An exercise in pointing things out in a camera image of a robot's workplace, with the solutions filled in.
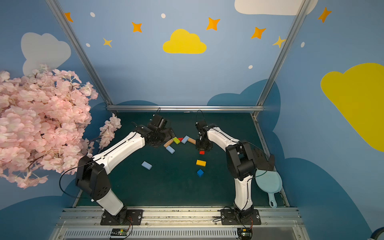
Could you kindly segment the natural wood block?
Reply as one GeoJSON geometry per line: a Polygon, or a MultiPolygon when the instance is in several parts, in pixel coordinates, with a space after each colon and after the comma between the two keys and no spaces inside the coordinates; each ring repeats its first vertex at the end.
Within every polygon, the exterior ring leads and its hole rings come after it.
{"type": "Polygon", "coordinates": [[[167,141],[167,142],[164,144],[164,147],[167,148],[167,147],[170,146],[173,142],[174,142],[174,140],[173,140],[173,139],[170,139],[169,141],[167,141]]]}
{"type": "Polygon", "coordinates": [[[196,144],[196,140],[194,140],[194,139],[192,139],[192,138],[189,138],[189,139],[188,139],[188,142],[190,142],[190,143],[192,143],[192,144],[194,144],[194,145],[196,144]]]}

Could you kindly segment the light blue block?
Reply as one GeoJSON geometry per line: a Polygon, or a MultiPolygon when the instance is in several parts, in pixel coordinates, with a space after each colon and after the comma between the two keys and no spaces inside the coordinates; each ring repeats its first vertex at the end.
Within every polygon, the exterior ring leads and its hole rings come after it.
{"type": "Polygon", "coordinates": [[[173,149],[171,146],[167,146],[167,147],[166,147],[166,150],[167,150],[169,153],[171,153],[171,154],[173,154],[173,153],[175,152],[175,149],[173,149]]]}
{"type": "Polygon", "coordinates": [[[153,167],[151,164],[149,164],[148,162],[144,161],[142,163],[142,167],[144,167],[145,169],[147,170],[151,170],[151,168],[153,167]]]}
{"type": "Polygon", "coordinates": [[[182,139],[182,143],[183,144],[186,144],[188,141],[189,141],[190,137],[189,136],[185,136],[183,139],[182,139]]]}

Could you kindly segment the yellow rectangular block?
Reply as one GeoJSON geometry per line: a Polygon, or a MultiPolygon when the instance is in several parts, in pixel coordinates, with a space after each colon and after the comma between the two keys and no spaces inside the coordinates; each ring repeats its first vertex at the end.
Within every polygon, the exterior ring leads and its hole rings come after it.
{"type": "Polygon", "coordinates": [[[197,166],[205,167],[207,165],[206,161],[197,160],[196,161],[197,166]]]}

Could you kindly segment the lime green rectangular block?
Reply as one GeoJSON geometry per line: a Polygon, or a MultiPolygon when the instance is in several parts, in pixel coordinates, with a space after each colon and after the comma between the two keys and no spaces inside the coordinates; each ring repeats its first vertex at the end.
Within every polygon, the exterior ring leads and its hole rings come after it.
{"type": "Polygon", "coordinates": [[[177,145],[181,142],[178,138],[173,138],[173,141],[174,141],[174,143],[176,143],[177,145]]]}

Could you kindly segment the blue cube block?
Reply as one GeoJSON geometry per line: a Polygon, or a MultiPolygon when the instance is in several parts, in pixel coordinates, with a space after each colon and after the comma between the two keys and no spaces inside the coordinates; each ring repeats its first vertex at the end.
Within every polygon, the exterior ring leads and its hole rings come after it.
{"type": "Polygon", "coordinates": [[[201,178],[202,176],[203,176],[203,174],[204,174],[204,171],[203,170],[198,170],[197,171],[197,175],[201,178]]]}

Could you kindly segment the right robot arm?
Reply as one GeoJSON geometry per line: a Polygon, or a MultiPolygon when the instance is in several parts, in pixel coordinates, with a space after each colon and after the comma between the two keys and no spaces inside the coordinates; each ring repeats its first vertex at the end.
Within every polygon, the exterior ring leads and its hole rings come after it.
{"type": "Polygon", "coordinates": [[[210,151],[213,144],[226,152],[227,167],[235,180],[234,209],[239,219],[249,217],[254,212],[252,201],[252,178],[256,171],[256,157],[249,143],[242,142],[222,131],[215,124],[196,122],[199,151],[210,151]]]}

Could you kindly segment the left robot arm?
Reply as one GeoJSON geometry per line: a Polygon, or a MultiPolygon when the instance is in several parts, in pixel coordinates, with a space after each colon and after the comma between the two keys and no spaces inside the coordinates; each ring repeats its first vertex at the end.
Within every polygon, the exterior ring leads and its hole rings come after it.
{"type": "Polygon", "coordinates": [[[171,128],[155,128],[139,125],[124,139],[94,157],[79,160],[76,186],[97,202],[106,217],[112,217],[115,225],[127,219],[127,208],[111,189],[108,175],[123,160],[144,146],[158,147],[175,138],[171,128]]]}

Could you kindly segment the black rubber glove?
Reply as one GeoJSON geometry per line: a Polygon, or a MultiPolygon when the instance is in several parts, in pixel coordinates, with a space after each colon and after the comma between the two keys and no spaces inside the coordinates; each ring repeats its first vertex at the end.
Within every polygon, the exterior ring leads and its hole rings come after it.
{"type": "Polygon", "coordinates": [[[257,159],[257,169],[258,170],[265,170],[265,171],[273,171],[275,168],[275,156],[270,155],[269,159],[267,160],[266,157],[259,157],[257,159]]]}

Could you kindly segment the light blue dustpan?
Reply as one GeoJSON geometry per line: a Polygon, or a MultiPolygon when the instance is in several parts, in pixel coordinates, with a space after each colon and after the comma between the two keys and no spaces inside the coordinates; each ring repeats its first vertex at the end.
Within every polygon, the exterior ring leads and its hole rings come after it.
{"type": "Polygon", "coordinates": [[[268,194],[270,207],[276,208],[278,204],[275,193],[280,192],[283,187],[280,174],[275,171],[256,170],[255,179],[259,188],[268,194]]]}

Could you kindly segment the right controller board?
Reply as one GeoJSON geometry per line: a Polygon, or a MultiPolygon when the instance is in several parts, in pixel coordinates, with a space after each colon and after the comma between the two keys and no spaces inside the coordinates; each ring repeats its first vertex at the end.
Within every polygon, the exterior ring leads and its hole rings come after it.
{"type": "Polygon", "coordinates": [[[238,240],[251,240],[253,236],[252,230],[247,228],[238,228],[237,234],[238,234],[238,238],[237,238],[238,240]]]}

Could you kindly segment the controller board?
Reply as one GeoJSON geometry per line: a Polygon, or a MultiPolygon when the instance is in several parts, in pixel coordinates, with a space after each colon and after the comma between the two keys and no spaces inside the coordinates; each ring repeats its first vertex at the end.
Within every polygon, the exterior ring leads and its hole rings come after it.
{"type": "Polygon", "coordinates": [[[124,239],[128,236],[129,229],[128,228],[119,228],[119,229],[112,229],[110,233],[110,238],[117,238],[117,239],[124,239]]]}
{"type": "Polygon", "coordinates": [[[252,230],[247,228],[238,228],[237,234],[238,234],[238,238],[237,238],[238,240],[251,240],[253,236],[252,230]]]}

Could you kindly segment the left controller board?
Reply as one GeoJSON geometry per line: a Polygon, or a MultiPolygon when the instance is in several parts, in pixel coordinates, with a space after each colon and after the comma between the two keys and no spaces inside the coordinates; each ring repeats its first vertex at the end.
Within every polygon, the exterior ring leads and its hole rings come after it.
{"type": "Polygon", "coordinates": [[[112,229],[110,233],[110,238],[117,238],[117,239],[124,239],[128,236],[129,229],[128,228],[119,228],[119,229],[112,229]]]}

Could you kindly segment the pink cherry blossom tree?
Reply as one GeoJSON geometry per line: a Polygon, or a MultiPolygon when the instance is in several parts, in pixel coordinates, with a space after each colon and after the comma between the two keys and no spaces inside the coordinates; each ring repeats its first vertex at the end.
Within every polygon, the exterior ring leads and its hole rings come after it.
{"type": "Polygon", "coordinates": [[[98,97],[91,83],[73,71],[43,65],[30,75],[11,78],[1,72],[1,177],[26,189],[43,184],[37,170],[74,174],[94,144],[106,147],[121,120],[112,115],[92,140],[84,137],[91,123],[90,100],[98,97]]]}

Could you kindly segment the aluminium back frame bar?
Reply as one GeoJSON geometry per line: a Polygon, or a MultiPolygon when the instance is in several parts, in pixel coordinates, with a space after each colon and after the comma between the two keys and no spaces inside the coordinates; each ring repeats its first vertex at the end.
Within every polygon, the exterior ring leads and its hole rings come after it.
{"type": "Polygon", "coordinates": [[[144,106],[144,105],[107,105],[109,111],[123,112],[261,112],[262,106],[144,106]]]}

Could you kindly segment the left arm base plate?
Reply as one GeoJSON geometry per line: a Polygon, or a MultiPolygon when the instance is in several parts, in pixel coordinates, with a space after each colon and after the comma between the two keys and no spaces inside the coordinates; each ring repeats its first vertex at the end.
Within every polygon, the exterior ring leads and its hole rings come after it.
{"type": "Polygon", "coordinates": [[[108,211],[104,211],[100,222],[101,226],[139,226],[143,218],[142,209],[123,208],[117,215],[112,215],[108,211]]]}

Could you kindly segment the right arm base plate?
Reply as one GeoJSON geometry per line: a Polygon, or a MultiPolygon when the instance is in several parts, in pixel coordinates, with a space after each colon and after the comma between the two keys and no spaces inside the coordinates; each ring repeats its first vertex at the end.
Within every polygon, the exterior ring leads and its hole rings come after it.
{"type": "Polygon", "coordinates": [[[245,216],[241,216],[234,209],[223,208],[220,210],[222,225],[261,225],[261,216],[259,211],[251,209],[245,216]]]}

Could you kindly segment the aluminium front rail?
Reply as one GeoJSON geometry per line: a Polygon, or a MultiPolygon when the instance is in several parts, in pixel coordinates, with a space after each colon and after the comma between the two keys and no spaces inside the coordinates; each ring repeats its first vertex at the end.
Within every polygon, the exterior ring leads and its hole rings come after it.
{"type": "Polygon", "coordinates": [[[252,230],[251,240],[308,240],[309,234],[296,208],[261,208],[261,225],[222,225],[226,207],[130,207],[142,209],[139,226],[101,226],[103,209],[64,209],[51,240],[237,240],[238,228],[252,230]],[[110,238],[112,229],[128,228],[124,239],[110,238]]]}

